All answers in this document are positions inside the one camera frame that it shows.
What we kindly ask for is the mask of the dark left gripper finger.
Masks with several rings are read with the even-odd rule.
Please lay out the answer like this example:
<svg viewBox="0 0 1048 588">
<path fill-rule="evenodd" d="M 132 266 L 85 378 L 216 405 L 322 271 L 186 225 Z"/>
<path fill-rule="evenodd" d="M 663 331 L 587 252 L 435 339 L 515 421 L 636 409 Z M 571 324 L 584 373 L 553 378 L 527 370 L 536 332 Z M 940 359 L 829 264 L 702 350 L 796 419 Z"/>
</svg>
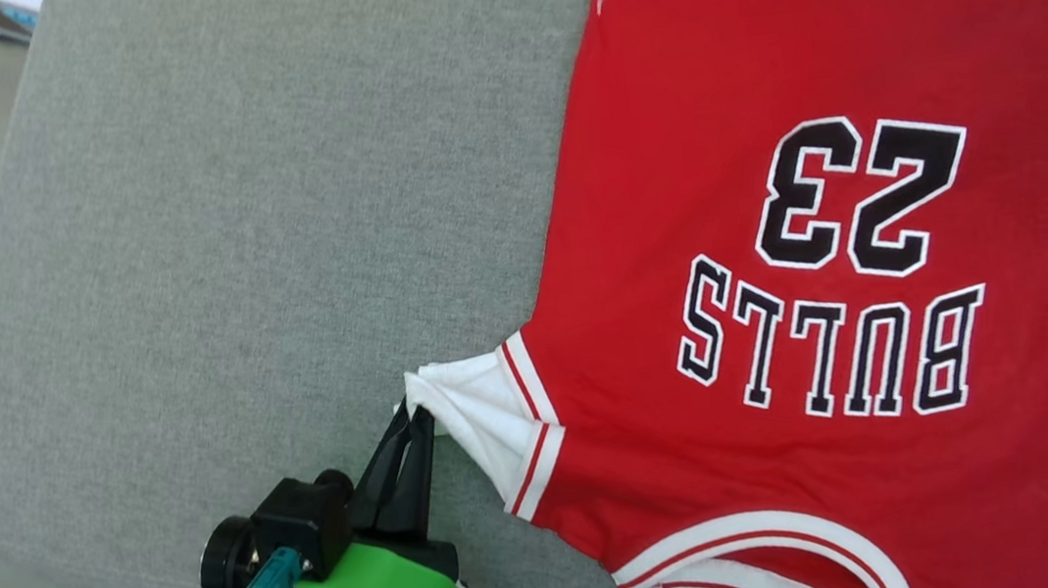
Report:
<svg viewBox="0 0 1048 588">
<path fill-rule="evenodd" d="M 378 493 L 383 532 L 425 539 L 432 498 L 435 420 L 425 409 L 401 409 L 380 444 Z"/>
<path fill-rule="evenodd" d="M 405 402 L 398 405 L 354 492 L 351 520 L 357 530 L 395 533 L 424 529 L 409 413 Z"/>
</svg>

